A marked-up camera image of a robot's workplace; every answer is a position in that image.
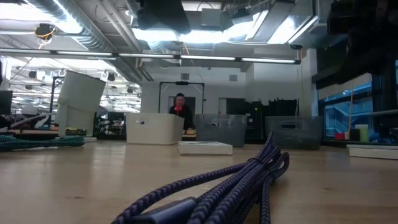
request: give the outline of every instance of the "wooden table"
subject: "wooden table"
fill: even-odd
[[[180,156],[177,146],[98,141],[84,147],[0,153],[0,223],[109,224],[140,196],[172,181],[244,162],[233,156]],[[397,161],[354,158],[346,149],[289,151],[290,167],[271,188],[273,224],[396,224]],[[197,197],[215,180],[154,207]],[[257,223],[258,206],[246,223]]]

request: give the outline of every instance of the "person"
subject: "person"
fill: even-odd
[[[177,96],[174,99],[174,105],[169,109],[169,113],[184,118],[184,130],[193,129],[192,111],[185,104],[184,94],[182,93],[177,94]]]

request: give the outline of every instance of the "teal braided cable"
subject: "teal braided cable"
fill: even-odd
[[[81,136],[65,137],[48,141],[30,141],[0,135],[0,152],[18,149],[32,149],[35,147],[71,147],[82,145],[84,145],[84,138]]]

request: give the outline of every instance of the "computer monitor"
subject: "computer monitor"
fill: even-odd
[[[108,120],[110,121],[123,121],[124,113],[123,112],[109,112]]]
[[[0,91],[0,115],[11,114],[12,91]]]

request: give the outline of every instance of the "gray plastic bin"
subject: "gray plastic bin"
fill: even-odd
[[[197,141],[218,141],[234,147],[244,146],[247,117],[245,115],[197,114]]]
[[[320,147],[323,117],[269,116],[266,132],[274,133],[274,144],[285,149],[312,149]]]

